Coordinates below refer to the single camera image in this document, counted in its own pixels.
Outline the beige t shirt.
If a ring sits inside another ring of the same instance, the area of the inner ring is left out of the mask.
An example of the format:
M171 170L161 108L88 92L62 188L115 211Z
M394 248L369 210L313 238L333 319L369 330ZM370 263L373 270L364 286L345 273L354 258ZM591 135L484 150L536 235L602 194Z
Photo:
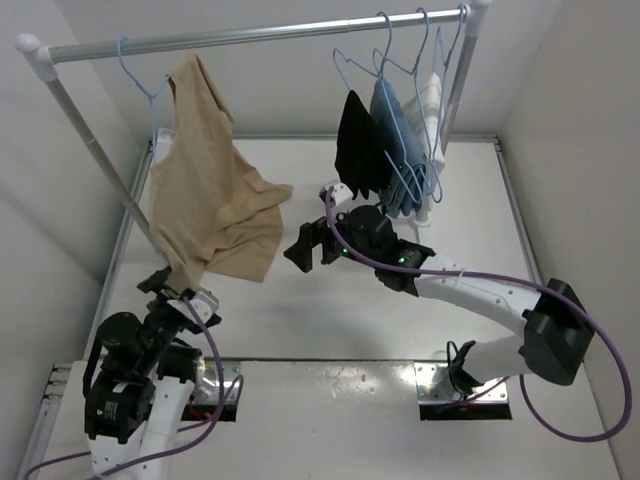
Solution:
M172 70L174 139L150 170L150 227L181 292L206 272L265 279L283 235L288 184L265 180L233 143L234 119L200 57Z

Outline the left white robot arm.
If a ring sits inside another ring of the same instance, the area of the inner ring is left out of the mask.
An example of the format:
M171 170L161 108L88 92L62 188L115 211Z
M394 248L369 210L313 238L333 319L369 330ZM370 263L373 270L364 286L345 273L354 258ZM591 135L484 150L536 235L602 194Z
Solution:
M154 293L148 313L110 315L97 328L83 375L84 433L95 476L166 479L168 459L203 353L179 339L220 323L219 302L202 289L177 292L165 267L140 282Z

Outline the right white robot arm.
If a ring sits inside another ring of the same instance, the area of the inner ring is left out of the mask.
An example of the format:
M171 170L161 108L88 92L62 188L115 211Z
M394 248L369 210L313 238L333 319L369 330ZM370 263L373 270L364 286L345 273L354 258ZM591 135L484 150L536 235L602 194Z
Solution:
M573 383L594 331L571 310L578 302L570 285L557 279L541 292L518 284L472 278L433 249L400 238L389 218L374 206L340 213L300 226L296 242L284 252L302 272L340 257L370 263L387 288L414 297L440 300L492 320L510 332L499 340L475 340L455 349L447 362L445 389L470 395L486 382L534 374L552 384Z

